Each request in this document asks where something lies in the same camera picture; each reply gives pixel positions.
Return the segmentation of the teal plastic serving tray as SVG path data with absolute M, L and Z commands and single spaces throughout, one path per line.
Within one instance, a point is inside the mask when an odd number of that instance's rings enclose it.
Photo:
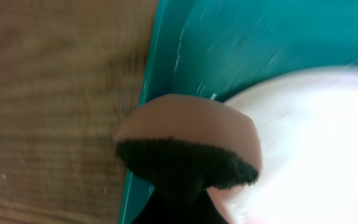
M 333 67 L 358 67 L 358 1 L 162 1 L 140 107 L 165 95 L 228 106 L 267 80 Z M 129 172 L 122 223 L 156 190 Z

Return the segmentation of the green and pink sponge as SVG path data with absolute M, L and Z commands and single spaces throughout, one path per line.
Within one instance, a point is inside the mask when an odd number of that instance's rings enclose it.
M 223 103 L 158 97 L 134 111 L 116 134 L 116 153 L 165 200 L 188 204 L 210 187 L 253 184 L 262 169 L 254 122 Z

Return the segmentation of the white plate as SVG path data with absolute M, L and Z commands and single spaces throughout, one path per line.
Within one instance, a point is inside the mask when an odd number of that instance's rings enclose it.
M 262 146 L 258 181 L 209 193 L 229 223 L 358 223 L 358 67 L 289 73 L 227 105 Z

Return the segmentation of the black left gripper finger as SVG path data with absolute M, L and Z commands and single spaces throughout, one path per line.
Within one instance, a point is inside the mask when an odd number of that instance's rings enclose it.
M 206 190 L 201 191 L 189 209 L 175 208 L 154 190 L 131 224 L 228 224 Z

